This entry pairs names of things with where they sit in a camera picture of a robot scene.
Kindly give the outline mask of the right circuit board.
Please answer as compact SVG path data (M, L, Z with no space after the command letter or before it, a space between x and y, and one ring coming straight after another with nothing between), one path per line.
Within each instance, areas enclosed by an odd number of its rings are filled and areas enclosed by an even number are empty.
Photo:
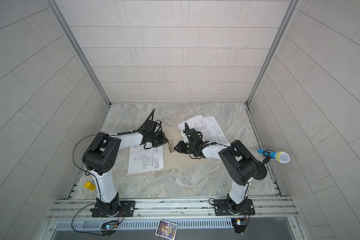
M243 219L231 219L232 226L236 234L242 234L246 231L248 226L248 220Z

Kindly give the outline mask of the aluminium mounting rail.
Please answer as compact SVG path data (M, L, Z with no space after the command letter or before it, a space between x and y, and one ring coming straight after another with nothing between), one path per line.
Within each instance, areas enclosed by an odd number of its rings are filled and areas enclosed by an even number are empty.
M121 199L127 220L296 217L290 197L252 196L246 209L232 214L225 197ZM49 221L92 220L93 200L57 200L47 215Z

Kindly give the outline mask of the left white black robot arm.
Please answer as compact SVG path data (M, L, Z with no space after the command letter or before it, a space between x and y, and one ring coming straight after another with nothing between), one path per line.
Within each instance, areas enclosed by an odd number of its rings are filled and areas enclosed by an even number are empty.
M110 135L99 132L83 139L94 137L84 152L82 162L85 169L78 169L95 180L98 195L93 209L92 217L114 217L122 213L119 203L119 194L115 189L112 168L120 149L132 146L143 146L145 150L158 148L168 142L160 120L154 120L155 110L152 110L144 123L136 130Z

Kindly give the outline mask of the blue yellow toy microphone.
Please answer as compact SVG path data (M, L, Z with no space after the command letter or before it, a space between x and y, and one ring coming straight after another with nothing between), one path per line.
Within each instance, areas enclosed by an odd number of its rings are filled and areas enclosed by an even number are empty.
M275 159L281 164L287 164L291 159L289 154L287 154L286 152L282 152L282 151L272 152L269 150L258 149L257 152L259 154L263 155L264 158L267 159L268 161L270 159Z

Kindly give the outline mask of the printed drawing sheet top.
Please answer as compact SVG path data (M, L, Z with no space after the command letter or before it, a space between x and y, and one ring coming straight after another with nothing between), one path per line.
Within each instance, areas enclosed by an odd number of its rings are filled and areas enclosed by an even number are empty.
M163 147L145 149L131 146L128 175L159 171L164 168Z

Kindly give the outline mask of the stack of printed sheets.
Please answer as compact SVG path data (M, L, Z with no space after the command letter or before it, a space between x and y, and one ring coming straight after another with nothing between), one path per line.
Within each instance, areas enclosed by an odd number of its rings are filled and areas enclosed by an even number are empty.
M197 132L201 132L203 135L202 139L204 142L205 141L216 142L218 144L225 146L230 144L226 136L224 135L222 129L220 128L218 122L216 121L215 117L203 118L203 116L198 115L177 125L177 127L181 131L184 141L188 143L189 142L188 138L184 134L185 123L188 124L190 129L195 129Z

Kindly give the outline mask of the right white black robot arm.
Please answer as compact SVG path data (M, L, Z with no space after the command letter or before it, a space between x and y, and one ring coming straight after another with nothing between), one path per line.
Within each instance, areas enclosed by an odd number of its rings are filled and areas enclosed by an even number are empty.
M263 180L267 176L265 164L258 161L239 140L229 145L204 141L202 133L189 128L187 123L183 133L188 141L180 141L174 147L175 151L187 154L192 159L221 160L233 180L227 200L221 204L215 200L215 207L226 211L225 215L254 215L255 210L247 192L253 180Z

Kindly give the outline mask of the left green circuit board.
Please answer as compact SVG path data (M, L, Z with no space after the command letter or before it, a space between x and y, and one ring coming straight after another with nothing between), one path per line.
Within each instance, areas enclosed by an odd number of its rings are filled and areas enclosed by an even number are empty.
M119 225L119 221L109 221L106 223L103 223L103 225L101 226L101 230L103 231L115 231L116 228Z

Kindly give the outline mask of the yellow cylinder block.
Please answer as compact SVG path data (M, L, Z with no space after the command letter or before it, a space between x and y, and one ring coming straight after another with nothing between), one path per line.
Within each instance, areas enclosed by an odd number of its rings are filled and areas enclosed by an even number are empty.
M90 190L90 191L94 191L94 190L96 190L96 185L91 182L86 182L84 184L84 188L86 188L87 190Z

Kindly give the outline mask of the colourful picture card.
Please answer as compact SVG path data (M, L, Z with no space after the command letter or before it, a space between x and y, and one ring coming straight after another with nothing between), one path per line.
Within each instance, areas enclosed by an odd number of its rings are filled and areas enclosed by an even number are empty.
M178 224L168 222L165 220L159 220L155 235L167 240L174 240L176 237L176 232L178 229Z

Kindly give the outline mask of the beige cardboard folder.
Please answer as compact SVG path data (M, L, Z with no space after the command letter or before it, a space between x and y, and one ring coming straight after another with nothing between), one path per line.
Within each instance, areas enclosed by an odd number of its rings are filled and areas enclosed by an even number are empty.
M174 140L174 146L176 146L180 141L183 141L183 136L178 127L166 127L163 132L166 135L168 140ZM176 151L170 153L169 144L166 143L163 145L163 158L164 158L164 167L160 171L166 171L170 169L183 168L195 165L201 165L208 163L207 159L194 160L189 157L189 155L180 154Z

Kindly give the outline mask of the metal folder clip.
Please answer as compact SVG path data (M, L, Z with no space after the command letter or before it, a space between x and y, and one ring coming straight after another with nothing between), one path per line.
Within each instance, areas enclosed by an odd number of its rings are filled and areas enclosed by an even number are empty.
M170 139L169 142L169 150L170 150L170 153L173 153L175 151L175 146L174 146L174 140L173 139Z

